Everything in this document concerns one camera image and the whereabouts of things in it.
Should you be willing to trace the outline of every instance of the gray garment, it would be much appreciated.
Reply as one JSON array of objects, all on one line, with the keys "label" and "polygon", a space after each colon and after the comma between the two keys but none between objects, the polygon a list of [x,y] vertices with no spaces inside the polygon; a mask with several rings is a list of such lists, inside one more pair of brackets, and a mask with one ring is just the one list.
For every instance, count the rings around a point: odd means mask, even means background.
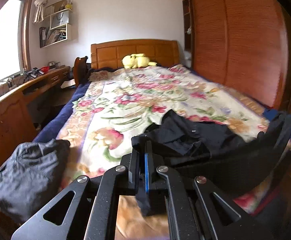
[{"label": "gray garment", "polygon": [[70,142],[21,143],[0,167],[0,211],[24,223],[58,192]]}]

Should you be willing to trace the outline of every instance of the white curtain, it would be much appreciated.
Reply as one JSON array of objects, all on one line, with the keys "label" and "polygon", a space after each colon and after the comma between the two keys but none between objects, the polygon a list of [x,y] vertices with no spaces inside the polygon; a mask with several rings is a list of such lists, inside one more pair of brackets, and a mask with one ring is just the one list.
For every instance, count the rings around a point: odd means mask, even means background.
[{"label": "white curtain", "polygon": [[33,22],[38,23],[42,22],[44,19],[44,6],[49,0],[35,0],[34,5],[37,7],[37,10],[34,15]]}]

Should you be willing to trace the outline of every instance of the metal bolt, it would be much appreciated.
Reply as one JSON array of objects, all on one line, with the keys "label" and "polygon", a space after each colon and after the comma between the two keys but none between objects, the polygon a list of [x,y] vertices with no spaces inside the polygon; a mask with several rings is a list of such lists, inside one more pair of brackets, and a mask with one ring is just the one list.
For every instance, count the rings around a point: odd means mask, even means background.
[{"label": "metal bolt", "polygon": [[207,182],[207,178],[203,177],[203,176],[197,176],[196,180],[197,180],[197,183],[199,183],[199,184],[206,184],[206,182]]},{"label": "metal bolt", "polygon": [[81,176],[77,177],[77,181],[79,183],[85,183],[85,182],[87,182],[87,176],[81,175]]},{"label": "metal bolt", "polygon": [[169,170],[169,168],[167,166],[159,166],[158,167],[158,171],[165,173]]},{"label": "metal bolt", "polygon": [[123,165],[119,165],[119,166],[116,166],[115,167],[115,170],[117,171],[117,172],[123,172],[123,171],[125,171],[125,166],[123,166]]}]

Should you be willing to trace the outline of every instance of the headboard panel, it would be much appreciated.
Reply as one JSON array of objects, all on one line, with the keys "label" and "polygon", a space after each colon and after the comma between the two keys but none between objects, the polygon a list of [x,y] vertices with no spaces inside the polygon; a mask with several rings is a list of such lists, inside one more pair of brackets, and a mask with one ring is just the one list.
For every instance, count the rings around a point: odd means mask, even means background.
[{"label": "headboard panel", "polygon": [[164,67],[171,67],[179,62],[177,41],[139,39],[109,41],[91,45],[91,68],[122,67],[121,60],[134,53],[145,53],[151,61]]}]

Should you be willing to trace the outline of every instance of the yellow plush toy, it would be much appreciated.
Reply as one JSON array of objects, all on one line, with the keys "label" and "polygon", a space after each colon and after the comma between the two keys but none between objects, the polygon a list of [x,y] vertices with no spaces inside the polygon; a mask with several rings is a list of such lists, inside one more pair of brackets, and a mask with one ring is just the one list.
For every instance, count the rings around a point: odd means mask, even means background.
[{"label": "yellow plush toy", "polygon": [[137,68],[137,67],[147,67],[155,66],[156,62],[150,62],[150,59],[145,56],[144,53],[131,54],[125,56],[122,60],[124,68]]}]

